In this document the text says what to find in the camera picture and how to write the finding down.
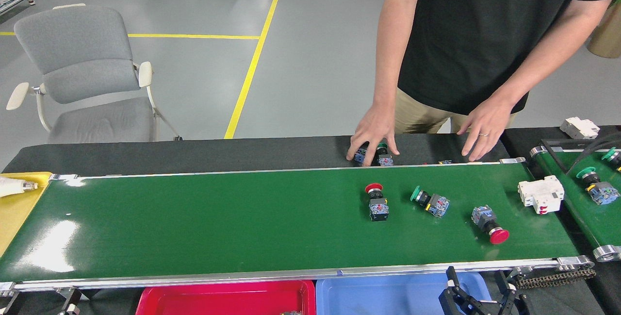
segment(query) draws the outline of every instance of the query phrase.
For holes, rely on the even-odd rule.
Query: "chair backrest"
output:
[[[140,89],[120,13],[94,5],[20,19],[15,34],[56,102]]]

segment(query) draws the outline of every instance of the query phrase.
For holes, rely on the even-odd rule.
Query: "khaki pants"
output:
[[[457,133],[468,116],[454,114],[419,103],[401,89],[397,89],[397,100],[394,114],[394,132],[403,133],[438,133],[440,127],[451,119],[451,132]],[[511,114],[507,128],[513,122],[515,114]]]

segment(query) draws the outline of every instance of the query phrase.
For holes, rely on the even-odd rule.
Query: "chair seat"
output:
[[[60,115],[48,144],[153,141],[149,98],[133,98],[86,107]]]

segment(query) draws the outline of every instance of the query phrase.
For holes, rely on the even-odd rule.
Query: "red plastic tray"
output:
[[[149,287],[136,315],[315,315],[312,281],[196,284]]]

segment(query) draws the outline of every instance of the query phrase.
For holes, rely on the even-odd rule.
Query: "man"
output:
[[[528,91],[584,43],[611,0],[385,0],[379,16],[373,104],[348,160],[369,142],[435,133],[450,118],[470,161],[488,153]]]

